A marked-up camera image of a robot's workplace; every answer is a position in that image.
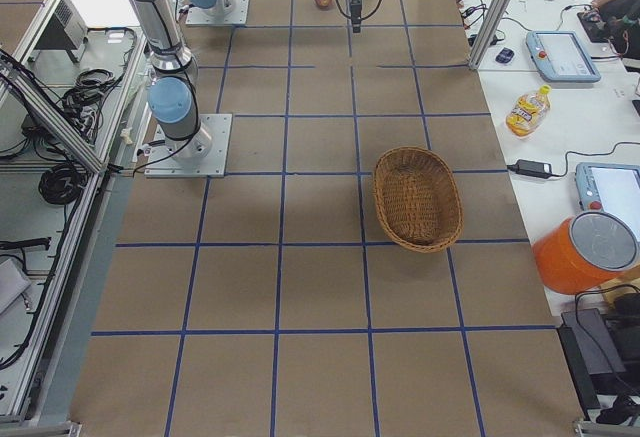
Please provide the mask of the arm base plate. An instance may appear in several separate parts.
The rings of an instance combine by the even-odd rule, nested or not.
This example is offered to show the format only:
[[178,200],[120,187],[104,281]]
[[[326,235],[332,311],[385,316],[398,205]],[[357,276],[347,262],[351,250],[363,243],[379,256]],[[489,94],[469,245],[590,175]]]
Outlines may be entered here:
[[223,177],[231,135],[231,114],[201,114],[200,130],[190,143],[168,140],[150,151],[143,168],[149,178]]
[[233,0],[234,9],[225,15],[209,14],[191,5],[186,24],[188,26],[244,26],[248,17],[249,0]]

